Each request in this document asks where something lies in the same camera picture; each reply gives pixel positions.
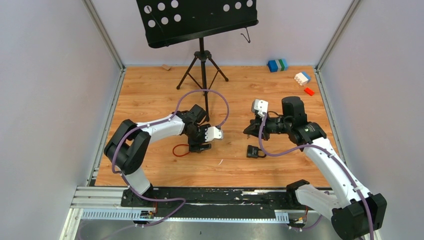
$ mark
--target metal hook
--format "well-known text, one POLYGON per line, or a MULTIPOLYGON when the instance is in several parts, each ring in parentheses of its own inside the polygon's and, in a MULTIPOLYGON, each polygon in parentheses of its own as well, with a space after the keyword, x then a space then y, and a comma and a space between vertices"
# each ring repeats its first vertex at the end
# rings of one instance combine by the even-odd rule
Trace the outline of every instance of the metal hook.
POLYGON ((251 43, 251 37, 249 36, 248 28, 245 27, 245 29, 246 29, 246 32, 247 32, 247 37, 243 33, 240 33, 240 34, 243 35, 243 37, 246 39, 246 41, 250 44, 251 43))

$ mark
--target black square object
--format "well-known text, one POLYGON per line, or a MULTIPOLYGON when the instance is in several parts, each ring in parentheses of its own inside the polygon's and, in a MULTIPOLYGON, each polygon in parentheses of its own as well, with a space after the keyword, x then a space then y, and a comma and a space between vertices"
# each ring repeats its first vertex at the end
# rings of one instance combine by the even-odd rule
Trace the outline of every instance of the black square object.
POLYGON ((154 49, 258 24, 256 0, 137 0, 137 5, 154 49))

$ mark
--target gray wall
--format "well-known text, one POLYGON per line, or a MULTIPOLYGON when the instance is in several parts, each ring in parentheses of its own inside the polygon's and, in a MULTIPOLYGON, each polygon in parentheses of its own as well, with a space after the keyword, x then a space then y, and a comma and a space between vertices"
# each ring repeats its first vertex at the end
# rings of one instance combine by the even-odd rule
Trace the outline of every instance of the gray wall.
MULTIPOLYGON (((126 65, 189 65, 199 42, 150 48, 136 0, 93 0, 126 65)), ((259 24, 249 27, 249 44, 240 29, 205 38, 219 65, 264 65, 286 58, 291 65, 317 64, 351 0, 258 0, 259 24)))
POLYGON ((0 6, 0 239, 58 239, 119 69, 82 1, 0 6))
POLYGON ((350 169, 387 199, 384 239, 423 238, 423 11, 363 1, 322 70, 350 169))

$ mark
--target red cable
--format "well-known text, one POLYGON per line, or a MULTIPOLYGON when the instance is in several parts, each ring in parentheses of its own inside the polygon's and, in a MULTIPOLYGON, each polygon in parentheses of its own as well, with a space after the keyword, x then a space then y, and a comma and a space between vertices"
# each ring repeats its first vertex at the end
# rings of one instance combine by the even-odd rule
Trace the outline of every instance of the red cable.
POLYGON ((177 155, 177 154, 175 154, 175 149, 177 148, 177 147, 179 147, 179 146, 189 146, 188 144, 178 144, 178 145, 176 145, 176 146, 174 146, 173 147, 173 149, 172 149, 172 154, 175 156, 175 157, 184 157, 185 155, 187 155, 187 154, 189 154, 190 152, 188 151, 188 152, 186 152, 186 153, 184 153, 184 154, 182 154, 182 155, 177 155))

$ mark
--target wooden table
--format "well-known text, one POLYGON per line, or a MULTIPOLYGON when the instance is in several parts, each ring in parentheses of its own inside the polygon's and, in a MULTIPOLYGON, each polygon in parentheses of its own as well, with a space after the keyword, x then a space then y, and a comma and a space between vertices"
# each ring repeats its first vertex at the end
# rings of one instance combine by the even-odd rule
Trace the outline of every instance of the wooden table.
MULTIPOLYGON (((163 118, 175 110, 178 99, 186 92, 198 89, 189 78, 180 90, 176 86, 187 67, 172 67, 166 71, 161 67, 129 67, 123 81, 113 116, 108 139, 125 119, 147 122, 163 118)), ((148 147, 142 168, 154 186, 169 187, 285 187, 300 179, 310 181, 316 187, 328 187, 326 179, 314 163, 302 152, 295 151, 280 157, 246 158, 248 145, 259 146, 256 137, 248 137, 243 130, 254 118, 251 106, 254 99, 269 102, 269 111, 282 113, 281 99, 299 96, 305 105, 308 120, 318 123, 336 147, 329 125, 319 87, 311 66, 290 66, 288 71, 269 72, 266 66, 223 66, 222 71, 229 82, 218 75, 212 89, 225 96, 230 105, 230 115, 223 125, 223 140, 212 142, 212 149, 202 153, 190 153, 175 157, 172 148, 186 144, 187 136, 173 136, 148 147), (295 74, 305 71, 312 78, 307 87, 315 91, 314 96, 304 92, 294 80, 295 74)), ((215 70, 207 67, 208 83, 215 70)), ((191 74, 201 82, 199 67, 191 74)), ((204 107, 201 92, 186 97, 181 111, 194 104, 204 107)), ((226 106, 216 94, 209 94, 210 123, 219 124, 226 115, 226 106)), ((273 134, 264 142, 272 153, 282 152, 295 145, 286 134, 273 134)), ((177 148, 182 154, 186 147, 177 148)), ((96 186, 124 186, 121 177, 111 172, 110 161, 103 156, 98 171, 96 186)))

